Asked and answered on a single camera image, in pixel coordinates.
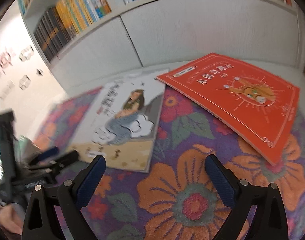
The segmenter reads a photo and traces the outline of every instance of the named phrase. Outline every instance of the black book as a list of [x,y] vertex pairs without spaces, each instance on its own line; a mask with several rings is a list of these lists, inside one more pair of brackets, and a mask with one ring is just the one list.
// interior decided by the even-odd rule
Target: black book
[[53,28],[58,29],[57,36],[62,46],[65,46],[70,41],[70,36],[68,35],[67,30],[65,29],[61,19],[59,18],[56,8],[55,7],[49,8],[46,11],[46,15],[48,16]]
[[38,24],[38,29],[40,30],[42,36],[44,37],[44,40],[46,41],[46,43],[48,44],[49,49],[51,50],[52,54],[55,56],[57,55],[57,50],[54,46],[54,43],[51,41],[51,38],[49,37],[46,28],[43,24],[43,22],[40,20],[39,24]]
[[34,36],[35,36],[36,41],[39,44],[40,48],[42,49],[46,59],[50,62],[54,56],[51,53],[46,41],[44,40],[44,38],[38,28],[34,31]]
[[54,43],[56,51],[60,51],[63,46],[57,37],[58,29],[52,27],[51,22],[48,16],[46,15],[46,13],[42,16],[42,22],[46,28],[48,36],[50,37],[51,41]]

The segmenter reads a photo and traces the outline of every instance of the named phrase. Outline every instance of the silver bolt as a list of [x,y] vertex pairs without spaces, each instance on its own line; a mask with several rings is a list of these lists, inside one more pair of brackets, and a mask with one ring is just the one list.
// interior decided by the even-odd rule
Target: silver bolt
[[276,184],[276,183],[272,183],[272,184],[270,184],[270,187],[272,187],[273,189],[277,189],[277,188],[278,188],[278,186],[277,186],[277,184]]
[[41,188],[42,188],[41,185],[36,185],[36,186],[35,186],[35,190],[36,190],[36,191],[41,190]]
[[248,183],[249,183],[249,182],[248,182],[248,180],[246,180],[246,179],[241,179],[241,180],[240,180],[240,184],[243,185],[243,186],[247,186]]
[[64,182],[64,185],[65,185],[66,187],[68,187],[68,186],[70,186],[72,183],[73,183],[73,182],[72,182],[70,179],[68,179],[68,180],[66,180],[66,181]]

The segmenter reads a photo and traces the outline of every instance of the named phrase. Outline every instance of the white wall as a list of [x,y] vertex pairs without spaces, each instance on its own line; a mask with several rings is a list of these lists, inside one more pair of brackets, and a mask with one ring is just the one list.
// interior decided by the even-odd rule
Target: white wall
[[[35,53],[30,60],[22,62],[19,54],[29,45]],[[16,117],[16,136],[26,136],[39,113],[52,103],[55,96],[64,95],[65,92],[36,51],[20,15],[17,1],[0,22],[0,54],[5,51],[5,47],[12,49],[16,55],[11,59],[12,66],[4,69],[5,75],[0,78],[0,94],[9,81],[15,86],[4,100],[0,99],[0,111],[11,107]],[[37,69],[41,69],[44,76],[38,76]],[[27,89],[21,90],[19,80],[24,75],[31,79],[31,83]]]

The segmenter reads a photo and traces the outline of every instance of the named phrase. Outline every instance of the orange flower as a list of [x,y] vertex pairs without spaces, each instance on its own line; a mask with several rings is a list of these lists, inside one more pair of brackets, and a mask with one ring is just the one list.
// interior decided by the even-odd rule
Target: orange flower
[[52,137],[55,132],[56,132],[56,124],[53,122],[50,122],[46,125],[46,127],[44,128],[43,134],[48,136],[48,137]]
[[[205,172],[208,154],[203,145],[184,152],[177,172],[164,163],[156,163],[147,178],[137,185],[139,207],[154,215],[146,224],[145,240],[210,240],[227,218],[225,207]],[[239,235],[249,228],[248,221]]]
[[102,198],[105,198],[106,190],[108,190],[108,191],[111,190],[111,187],[110,187],[111,180],[112,180],[112,178],[110,176],[104,175],[101,178],[94,194],[97,196],[101,196]]
[[233,157],[225,167],[231,169],[238,179],[247,179],[251,184],[266,187],[274,182],[278,185],[285,207],[294,211],[305,192],[305,175],[302,165],[295,162],[301,149],[297,139],[289,135],[280,163],[270,165],[246,141],[238,138],[239,147],[247,155]]
[[40,150],[47,150],[50,146],[51,140],[44,134],[40,134],[34,141],[34,144],[40,148]]

